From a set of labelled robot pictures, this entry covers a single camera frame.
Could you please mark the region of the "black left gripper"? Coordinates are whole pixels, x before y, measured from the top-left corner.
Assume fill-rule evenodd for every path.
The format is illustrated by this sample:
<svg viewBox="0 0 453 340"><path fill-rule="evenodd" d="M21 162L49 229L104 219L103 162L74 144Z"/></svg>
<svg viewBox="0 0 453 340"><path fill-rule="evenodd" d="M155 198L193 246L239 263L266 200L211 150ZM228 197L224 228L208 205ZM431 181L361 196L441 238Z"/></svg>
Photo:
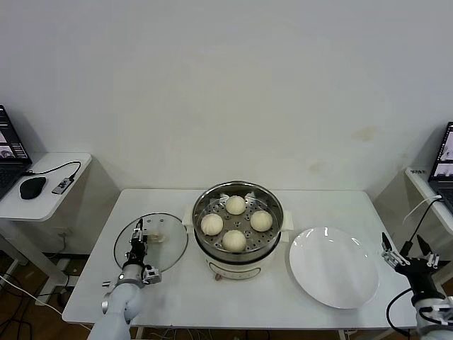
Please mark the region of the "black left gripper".
<svg viewBox="0 0 453 340"><path fill-rule="evenodd" d="M147 230L143 230L143 219L140 218L132 232L131 249L128 252L128 264L143 264L147 255Z"/></svg>

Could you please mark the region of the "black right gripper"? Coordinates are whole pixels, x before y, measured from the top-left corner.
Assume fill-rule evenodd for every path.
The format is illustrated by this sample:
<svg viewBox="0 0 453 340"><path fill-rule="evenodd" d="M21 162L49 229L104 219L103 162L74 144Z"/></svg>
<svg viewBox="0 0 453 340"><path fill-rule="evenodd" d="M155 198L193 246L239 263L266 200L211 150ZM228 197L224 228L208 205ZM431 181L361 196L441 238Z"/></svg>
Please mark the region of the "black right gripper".
<svg viewBox="0 0 453 340"><path fill-rule="evenodd" d="M408 279L414 297L444 297L437 290L432 274L438 268L440 255L432 251L430 245L420 236L417 241L425 259L411 258L406 260L397 250L393 250L387 235L382 232L382 258L395 272Z"/></svg>

